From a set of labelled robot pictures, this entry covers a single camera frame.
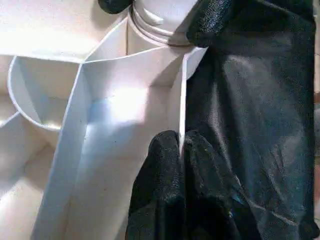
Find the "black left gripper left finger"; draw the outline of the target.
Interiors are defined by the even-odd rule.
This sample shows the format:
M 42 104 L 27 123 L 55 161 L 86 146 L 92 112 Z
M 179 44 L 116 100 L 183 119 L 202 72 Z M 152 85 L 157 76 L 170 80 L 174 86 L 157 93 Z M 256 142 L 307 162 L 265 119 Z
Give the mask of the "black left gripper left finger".
M 173 130 L 151 140 L 147 156 L 134 180 L 127 240 L 182 240 L 185 186 L 178 135 Z

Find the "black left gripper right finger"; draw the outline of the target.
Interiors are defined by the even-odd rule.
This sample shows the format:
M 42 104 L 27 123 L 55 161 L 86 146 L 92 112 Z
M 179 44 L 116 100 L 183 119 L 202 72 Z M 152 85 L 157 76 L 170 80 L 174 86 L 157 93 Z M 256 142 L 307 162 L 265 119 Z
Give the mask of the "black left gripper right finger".
M 199 132 L 185 135 L 185 213 L 190 240 L 260 240 L 256 219 L 225 159 Z

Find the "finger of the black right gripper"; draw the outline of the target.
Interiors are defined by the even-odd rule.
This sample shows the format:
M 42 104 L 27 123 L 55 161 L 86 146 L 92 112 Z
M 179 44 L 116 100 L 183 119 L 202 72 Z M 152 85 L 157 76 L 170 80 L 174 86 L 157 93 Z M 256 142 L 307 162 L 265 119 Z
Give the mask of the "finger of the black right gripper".
M 118 14 L 129 7 L 133 0 L 98 0 L 100 8 L 108 14 Z
M 199 0 L 186 37 L 194 46 L 207 48 L 240 11 L 237 0 Z

